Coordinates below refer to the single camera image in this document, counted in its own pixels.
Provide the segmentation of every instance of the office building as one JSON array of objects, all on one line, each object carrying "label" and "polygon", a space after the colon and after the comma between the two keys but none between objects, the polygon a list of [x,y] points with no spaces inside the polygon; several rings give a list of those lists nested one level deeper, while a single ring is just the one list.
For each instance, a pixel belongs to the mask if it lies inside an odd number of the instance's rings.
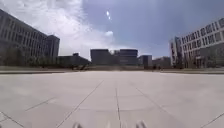
[{"label": "office building", "polygon": [[170,57],[164,56],[152,60],[154,67],[159,69],[170,69],[171,68],[171,59]]},{"label": "office building", "polygon": [[29,65],[38,58],[53,59],[58,56],[59,42],[0,10],[0,64]]},{"label": "office building", "polygon": [[185,68],[224,66],[224,18],[180,39]]},{"label": "office building", "polygon": [[178,37],[170,40],[170,60],[173,68],[182,68],[181,39]]},{"label": "office building", "polygon": [[93,65],[123,65],[132,66],[138,64],[138,50],[120,49],[112,54],[108,49],[91,49],[91,61]]},{"label": "office building", "polygon": [[144,68],[152,68],[152,55],[141,55],[138,57],[139,66],[144,66]]},{"label": "office building", "polygon": [[91,62],[93,65],[109,65],[111,54],[108,49],[91,49]]},{"label": "office building", "polygon": [[120,65],[138,65],[138,50],[136,49],[120,49],[119,63]]},{"label": "office building", "polygon": [[88,65],[89,63],[89,60],[79,56],[78,53],[74,53],[71,56],[56,57],[56,65],[62,68],[74,68],[80,65]]}]

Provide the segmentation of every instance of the window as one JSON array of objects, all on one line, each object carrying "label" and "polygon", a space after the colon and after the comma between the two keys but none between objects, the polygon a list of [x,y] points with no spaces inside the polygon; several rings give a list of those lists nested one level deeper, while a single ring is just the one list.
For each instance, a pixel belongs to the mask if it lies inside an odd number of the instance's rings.
[{"label": "window", "polygon": [[205,45],[208,45],[208,37],[205,37]]},{"label": "window", "polygon": [[222,31],[222,37],[224,38],[224,31]]},{"label": "window", "polygon": [[1,37],[3,37],[4,35],[5,35],[5,30],[3,29],[1,33]]},{"label": "window", "polygon": [[11,39],[11,32],[9,31],[9,34],[8,34],[8,40]]},{"label": "window", "polygon": [[15,41],[15,32],[12,33],[12,41]]},{"label": "window", "polygon": [[211,25],[207,25],[206,27],[206,33],[211,33],[212,32],[212,26]]},{"label": "window", "polygon": [[197,38],[198,38],[198,35],[197,35],[197,33],[196,33],[196,32],[194,33],[194,36],[195,36],[195,39],[197,39]]},{"label": "window", "polygon": [[204,35],[206,35],[205,28],[202,28],[201,29],[201,36],[204,36]]},{"label": "window", "polygon": [[220,25],[221,28],[224,27],[224,18],[219,20],[219,25]]},{"label": "window", "polygon": [[184,42],[184,38],[182,38],[182,42],[183,42],[183,44],[185,43],[185,42]]},{"label": "window", "polygon": [[192,33],[192,34],[191,34],[191,40],[195,40],[195,39],[196,39],[194,34],[195,34],[195,33]]},{"label": "window", "polygon": [[197,34],[198,34],[198,37],[200,37],[200,32],[199,31],[197,31]]},{"label": "window", "polygon": [[5,33],[4,33],[4,38],[6,38],[6,37],[7,37],[7,34],[8,34],[8,31],[7,31],[7,30],[5,30]]},{"label": "window", "polygon": [[196,48],[196,42],[192,42],[192,48]]},{"label": "window", "polygon": [[222,39],[221,39],[221,34],[220,34],[220,32],[217,32],[217,33],[215,33],[215,41],[216,42],[219,42],[219,41],[221,41]]},{"label": "window", "polygon": [[215,28],[216,28],[216,30],[219,30],[217,22],[215,22]]},{"label": "window", "polygon": [[212,31],[215,31],[215,25],[212,23]]},{"label": "window", "polygon": [[197,40],[197,47],[198,47],[198,48],[201,47],[201,40]]},{"label": "window", "polygon": [[205,45],[205,39],[204,38],[202,38],[202,42],[203,42],[203,45]]},{"label": "window", "polygon": [[215,42],[215,39],[214,39],[213,35],[208,36],[208,42],[209,42],[209,44],[212,44],[212,43]]}]

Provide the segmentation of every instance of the tall building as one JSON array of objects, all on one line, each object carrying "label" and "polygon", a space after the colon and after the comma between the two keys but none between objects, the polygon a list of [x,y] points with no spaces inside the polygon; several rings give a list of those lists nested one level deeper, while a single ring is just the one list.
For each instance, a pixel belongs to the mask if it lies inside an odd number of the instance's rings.
[{"label": "tall building", "polygon": [[224,18],[180,39],[183,65],[186,68],[224,66]]},{"label": "tall building", "polygon": [[170,59],[172,67],[182,68],[181,39],[178,37],[170,40]]},{"label": "tall building", "polygon": [[153,66],[161,69],[169,69],[171,68],[171,59],[170,57],[164,56],[160,58],[156,58],[152,60]]},{"label": "tall building", "polygon": [[120,65],[137,65],[138,50],[136,49],[120,49],[119,62]]},{"label": "tall building", "polygon": [[111,54],[108,49],[91,49],[90,56],[94,65],[109,65]]},{"label": "tall building", "polygon": [[0,10],[0,64],[58,56],[60,39],[46,35]]},{"label": "tall building", "polygon": [[141,55],[138,57],[139,65],[145,68],[152,67],[152,55]]},{"label": "tall building", "polygon": [[91,61],[94,65],[137,65],[138,50],[120,49],[111,54],[108,49],[91,49]]}]

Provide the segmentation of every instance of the concrete pavement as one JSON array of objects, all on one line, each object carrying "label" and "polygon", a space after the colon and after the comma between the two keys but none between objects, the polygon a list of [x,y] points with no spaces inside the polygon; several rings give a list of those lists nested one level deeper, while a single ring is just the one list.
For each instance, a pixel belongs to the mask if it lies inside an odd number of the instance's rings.
[{"label": "concrete pavement", "polygon": [[223,128],[224,76],[152,72],[1,75],[3,128]]}]

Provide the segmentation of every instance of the paved plaza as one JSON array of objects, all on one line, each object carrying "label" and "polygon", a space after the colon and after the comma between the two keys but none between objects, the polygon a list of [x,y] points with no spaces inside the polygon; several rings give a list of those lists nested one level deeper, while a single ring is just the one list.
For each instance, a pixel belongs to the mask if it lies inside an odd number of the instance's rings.
[{"label": "paved plaza", "polygon": [[223,75],[0,75],[3,128],[223,128],[223,113]]}]

